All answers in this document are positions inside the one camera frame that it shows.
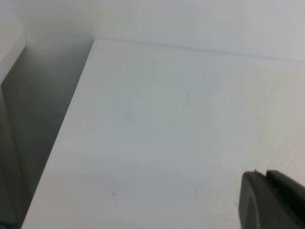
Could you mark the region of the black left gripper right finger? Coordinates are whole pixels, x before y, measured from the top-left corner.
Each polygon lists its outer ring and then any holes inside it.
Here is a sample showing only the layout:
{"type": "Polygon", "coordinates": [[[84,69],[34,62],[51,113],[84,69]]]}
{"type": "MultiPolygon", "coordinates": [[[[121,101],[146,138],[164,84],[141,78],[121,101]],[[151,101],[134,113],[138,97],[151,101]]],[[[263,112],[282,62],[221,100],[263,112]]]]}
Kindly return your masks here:
{"type": "Polygon", "coordinates": [[[266,178],[293,224],[305,228],[305,187],[277,170],[267,170],[266,178]]]}

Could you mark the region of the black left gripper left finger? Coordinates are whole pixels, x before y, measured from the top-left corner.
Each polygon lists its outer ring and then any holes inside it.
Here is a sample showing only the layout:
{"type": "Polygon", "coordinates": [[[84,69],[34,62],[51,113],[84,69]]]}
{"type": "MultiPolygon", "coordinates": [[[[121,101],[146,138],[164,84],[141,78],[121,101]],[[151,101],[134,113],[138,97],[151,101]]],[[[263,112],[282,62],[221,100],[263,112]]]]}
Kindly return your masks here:
{"type": "Polygon", "coordinates": [[[243,173],[239,218],[243,229],[293,228],[293,219],[281,206],[265,177],[258,172],[243,173]]]}

